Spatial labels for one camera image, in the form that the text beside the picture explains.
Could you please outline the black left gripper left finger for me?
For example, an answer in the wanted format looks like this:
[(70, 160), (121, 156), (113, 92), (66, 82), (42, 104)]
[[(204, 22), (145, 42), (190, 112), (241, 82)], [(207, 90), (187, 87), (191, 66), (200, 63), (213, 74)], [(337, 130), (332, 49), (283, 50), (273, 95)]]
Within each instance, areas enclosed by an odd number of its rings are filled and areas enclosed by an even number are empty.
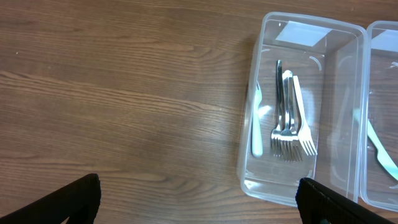
[(1, 217), (1, 223), (94, 223), (101, 203), (98, 174), (82, 178), (48, 194), (15, 212)]

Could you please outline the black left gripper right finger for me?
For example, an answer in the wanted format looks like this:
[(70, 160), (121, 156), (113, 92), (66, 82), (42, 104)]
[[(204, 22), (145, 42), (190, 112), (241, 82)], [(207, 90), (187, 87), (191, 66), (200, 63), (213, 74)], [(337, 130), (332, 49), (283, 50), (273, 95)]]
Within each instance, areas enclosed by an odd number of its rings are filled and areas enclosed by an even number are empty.
[(295, 201), (303, 224), (392, 224), (308, 177), (300, 179)]

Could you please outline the small white plastic fork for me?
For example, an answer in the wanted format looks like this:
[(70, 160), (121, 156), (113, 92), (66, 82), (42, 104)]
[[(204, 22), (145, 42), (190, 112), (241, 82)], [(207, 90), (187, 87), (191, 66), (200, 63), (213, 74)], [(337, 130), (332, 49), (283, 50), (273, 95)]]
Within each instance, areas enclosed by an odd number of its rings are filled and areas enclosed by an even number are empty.
[(317, 149), (313, 143), (311, 130), (308, 126), (306, 117), (305, 117), (305, 108), (303, 104), (303, 97), (300, 88), (299, 78), (298, 76), (293, 76), (293, 83), (294, 83), (294, 93), (295, 99), (298, 106), (298, 113), (300, 116), (300, 127), (298, 129), (298, 140), (305, 151), (306, 155), (308, 156), (316, 156)]

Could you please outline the black handled metal fork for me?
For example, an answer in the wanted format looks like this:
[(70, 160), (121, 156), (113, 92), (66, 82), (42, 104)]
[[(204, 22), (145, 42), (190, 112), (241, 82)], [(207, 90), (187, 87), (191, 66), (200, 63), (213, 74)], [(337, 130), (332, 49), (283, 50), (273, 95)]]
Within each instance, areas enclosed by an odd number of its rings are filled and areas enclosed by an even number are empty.
[(277, 92), (277, 115), (278, 115), (278, 122), (277, 126), (271, 132), (271, 148), (272, 153), (274, 156), (280, 156), (280, 149), (279, 149), (279, 137), (284, 127), (284, 120), (283, 120), (283, 94), (282, 94), (282, 61), (277, 60), (276, 62), (276, 92)]

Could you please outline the mint green plastic knife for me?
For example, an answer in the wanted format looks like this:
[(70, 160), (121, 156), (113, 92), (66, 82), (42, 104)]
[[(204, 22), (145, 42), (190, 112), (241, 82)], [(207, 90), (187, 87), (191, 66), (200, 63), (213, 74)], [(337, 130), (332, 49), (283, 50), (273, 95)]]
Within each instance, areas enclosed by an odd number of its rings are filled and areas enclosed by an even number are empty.
[(388, 154), (382, 142), (379, 140), (373, 126), (367, 119), (366, 124), (364, 124), (362, 111), (360, 108), (355, 108), (352, 112), (353, 120), (358, 123), (358, 133), (356, 140), (358, 151), (359, 151), (359, 164), (364, 162), (366, 166), (367, 159), (362, 157), (362, 150), (366, 144), (366, 138), (369, 138), (376, 149), (376, 159), (380, 163), (381, 167), (395, 180), (397, 181), (397, 165), (392, 160), (391, 156)]

